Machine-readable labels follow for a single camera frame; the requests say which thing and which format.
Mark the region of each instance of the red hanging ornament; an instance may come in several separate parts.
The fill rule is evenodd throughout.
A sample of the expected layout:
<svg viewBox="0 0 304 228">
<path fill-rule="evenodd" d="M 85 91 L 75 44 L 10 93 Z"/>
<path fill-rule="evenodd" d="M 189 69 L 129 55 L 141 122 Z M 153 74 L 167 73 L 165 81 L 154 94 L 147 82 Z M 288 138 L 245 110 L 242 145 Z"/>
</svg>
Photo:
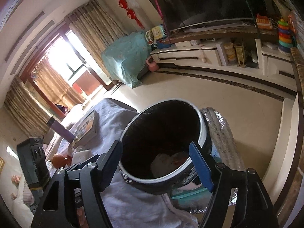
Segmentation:
<svg viewBox="0 0 304 228">
<path fill-rule="evenodd" d="M 120 0 L 118 5 L 124 9 L 127 9 L 128 8 L 128 4 L 127 4 L 127 1 L 126 0 Z"/>
<path fill-rule="evenodd" d="M 137 25 L 141 28 L 141 29 L 145 29 L 145 27 L 142 25 L 142 23 L 139 21 L 139 19 L 137 19 L 135 12 L 132 9 L 127 9 L 127 16 L 131 19 L 135 19 Z"/>
</svg>

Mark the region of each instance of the picture frame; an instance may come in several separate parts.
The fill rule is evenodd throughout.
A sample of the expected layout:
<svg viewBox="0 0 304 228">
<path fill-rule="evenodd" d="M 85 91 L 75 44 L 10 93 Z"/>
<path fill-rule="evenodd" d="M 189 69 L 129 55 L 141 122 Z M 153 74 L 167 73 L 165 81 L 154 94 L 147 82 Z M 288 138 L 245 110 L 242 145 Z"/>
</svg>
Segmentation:
<svg viewBox="0 0 304 228">
<path fill-rule="evenodd" d="M 3 170 L 4 164 L 5 164 L 5 161 L 3 160 L 3 158 L 0 157 L 0 175 Z"/>
</svg>

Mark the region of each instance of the tv cabinet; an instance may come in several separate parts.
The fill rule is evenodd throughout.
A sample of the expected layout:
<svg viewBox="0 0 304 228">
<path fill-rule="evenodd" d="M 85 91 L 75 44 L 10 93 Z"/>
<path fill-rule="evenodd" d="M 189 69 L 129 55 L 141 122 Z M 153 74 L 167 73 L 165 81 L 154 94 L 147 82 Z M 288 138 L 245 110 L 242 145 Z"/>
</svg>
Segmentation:
<svg viewBox="0 0 304 228">
<path fill-rule="evenodd" d="M 151 56 L 160 67 L 162 63 L 173 63 L 177 67 L 199 68 L 264 84 L 273 83 L 275 86 L 283 87 L 281 90 L 291 90 L 291 93 L 296 91 L 291 59 L 287 59 L 278 50 L 268 51 L 268 48 L 263 47 L 262 51 L 261 41 L 256 39 L 258 67 L 241 68 L 237 63 L 223 66 L 215 44 L 216 42 L 202 42 L 200 45 L 179 48 L 172 45 L 170 48 L 152 51 Z"/>
</svg>

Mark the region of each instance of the blue gripper pad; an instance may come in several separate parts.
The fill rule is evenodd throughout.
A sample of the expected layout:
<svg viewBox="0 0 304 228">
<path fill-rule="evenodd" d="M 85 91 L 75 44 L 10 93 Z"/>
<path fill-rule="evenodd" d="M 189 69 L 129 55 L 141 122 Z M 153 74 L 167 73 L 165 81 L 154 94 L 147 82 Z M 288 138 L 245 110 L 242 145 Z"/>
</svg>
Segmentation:
<svg viewBox="0 0 304 228">
<path fill-rule="evenodd" d="M 200 151 L 198 150 L 197 146 L 200 147 L 197 142 L 190 143 L 189 156 L 203 186 L 207 188 L 209 192 L 213 192 L 214 184 L 211 179 L 211 170 L 207 165 L 206 161 L 204 160 L 203 156 L 201 155 Z"/>
</svg>

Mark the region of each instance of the black pot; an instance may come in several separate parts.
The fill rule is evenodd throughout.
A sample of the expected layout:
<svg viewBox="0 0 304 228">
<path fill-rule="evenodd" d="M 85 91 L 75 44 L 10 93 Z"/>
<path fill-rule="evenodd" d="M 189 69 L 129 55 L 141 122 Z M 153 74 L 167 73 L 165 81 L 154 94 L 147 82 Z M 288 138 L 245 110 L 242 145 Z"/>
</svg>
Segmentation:
<svg viewBox="0 0 304 228">
<path fill-rule="evenodd" d="M 161 101 L 139 113 L 124 130 L 120 172 L 137 189 L 154 195 L 168 193 L 197 177 L 191 158 L 159 178 L 152 175 L 152 161 L 159 153 L 188 152 L 192 141 L 203 146 L 206 137 L 206 125 L 197 107 L 182 99 Z"/>
</svg>

